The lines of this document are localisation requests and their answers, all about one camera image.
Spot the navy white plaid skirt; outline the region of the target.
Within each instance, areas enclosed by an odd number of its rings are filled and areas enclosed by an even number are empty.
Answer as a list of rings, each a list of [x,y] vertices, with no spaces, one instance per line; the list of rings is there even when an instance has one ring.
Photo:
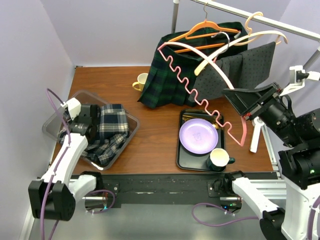
[[[105,104],[100,108],[98,132],[94,139],[88,140],[81,156],[100,167],[107,167],[124,146],[130,131],[122,104]]]

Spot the grey dotted skirt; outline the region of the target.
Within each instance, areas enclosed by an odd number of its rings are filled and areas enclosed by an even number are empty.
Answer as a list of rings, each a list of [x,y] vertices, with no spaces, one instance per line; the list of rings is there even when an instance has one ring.
[[[228,77],[236,89],[254,89],[270,75],[276,43],[270,42],[232,56],[226,56],[215,63]],[[208,64],[189,88],[198,92],[197,100],[214,100],[223,97],[228,86],[221,75]]]

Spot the cream plastic hanger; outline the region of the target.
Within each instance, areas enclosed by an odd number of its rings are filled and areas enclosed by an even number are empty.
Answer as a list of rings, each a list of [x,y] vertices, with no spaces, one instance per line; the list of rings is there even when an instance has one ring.
[[[251,27],[249,27],[249,22],[250,22],[251,19],[253,19],[256,16],[263,17],[264,15],[263,15],[262,12],[257,11],[257,12],[252,13],[247,18],[247,20],[245,21],[245,24],[244,24],[244,28],[248,31],[247,35],[245,35],[243,37],[240,37],[240,38],[237,38],[236,40],[231,41],[226,46],[220,47],[218,50],[216,50],[215,52],[210,54],[208,56],[208,58],[210,60],[213,60],[214,58],[217,58],[218,55],[222,54],[224,51],[227,51],[228,47],[248,45],[249,43],[259,39],[260,37],[262,37],[264,35],[277,35],[277,38],[275,39],[275,44],[276,45],[279,45],[281,42],[284,42],[284,43],[288,44],[287,37],[280,31],[277,31],[277,30],[266,30],[266,31],[253,32],[253,29]]]

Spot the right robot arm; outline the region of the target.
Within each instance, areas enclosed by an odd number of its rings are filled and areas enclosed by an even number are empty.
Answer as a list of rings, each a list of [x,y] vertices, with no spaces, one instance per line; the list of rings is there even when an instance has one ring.
[[[283,142],[279,163],[286,186],[285,207],[257,190],[241,171],[221,183],[230,197],[240,196],[255,212],[268,240],[317,240],[320,237],[320,111],[296,116],[292,100],[277,83],[257,89],[224,89],[245,120],[260,118]]]

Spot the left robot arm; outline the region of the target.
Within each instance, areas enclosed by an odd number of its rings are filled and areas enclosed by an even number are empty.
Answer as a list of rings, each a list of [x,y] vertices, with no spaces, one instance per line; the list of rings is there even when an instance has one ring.
[[[49,170],[39,180],[33,180],[28,195],[33,217],[69,221],[76,204],[85,195],[99,196],[104,190],[99,172],[85,171],[71,182],[75,166],[98,132],[101,108],[97,104],[80,105],[78,115],[70,114],[62,148]]]

